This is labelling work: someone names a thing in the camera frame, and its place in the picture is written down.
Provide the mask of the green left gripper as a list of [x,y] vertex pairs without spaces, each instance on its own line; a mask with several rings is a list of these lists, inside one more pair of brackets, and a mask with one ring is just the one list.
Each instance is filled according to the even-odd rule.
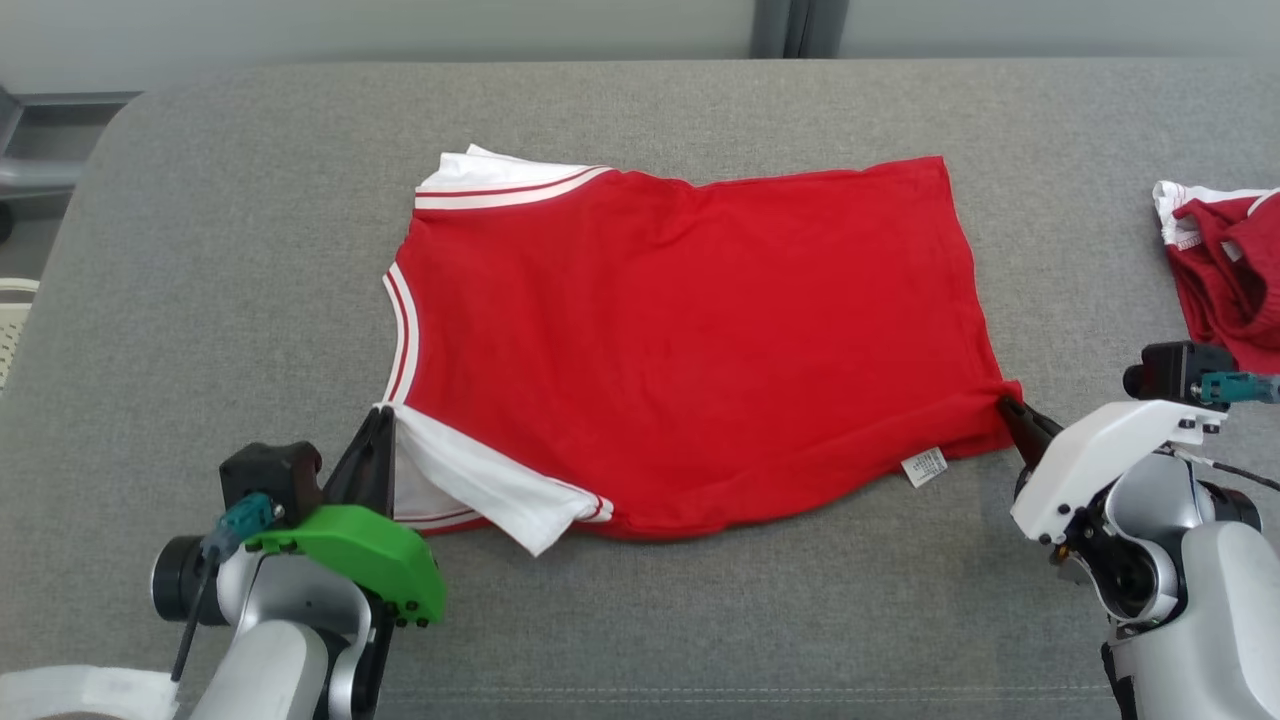
[[436,560],[419,533],[392,520],[396,414],[387,407],[370,411],[325,484],[326,503],[342,505],[324,505],[297,527],[251,536],[248,544],[312,559],[393,605],[407,625],[438,624],[447,588]]

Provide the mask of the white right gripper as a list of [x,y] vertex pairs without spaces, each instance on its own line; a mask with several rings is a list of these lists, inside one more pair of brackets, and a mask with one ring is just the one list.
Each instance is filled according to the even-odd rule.
[[1162,400],[1106,404],[1065,429],[1021,400],[998,414],[1029,468],[1011,516],[1030,541],[1061,544],[1073,514],[1166,443],[1202,445],[1228,414]]

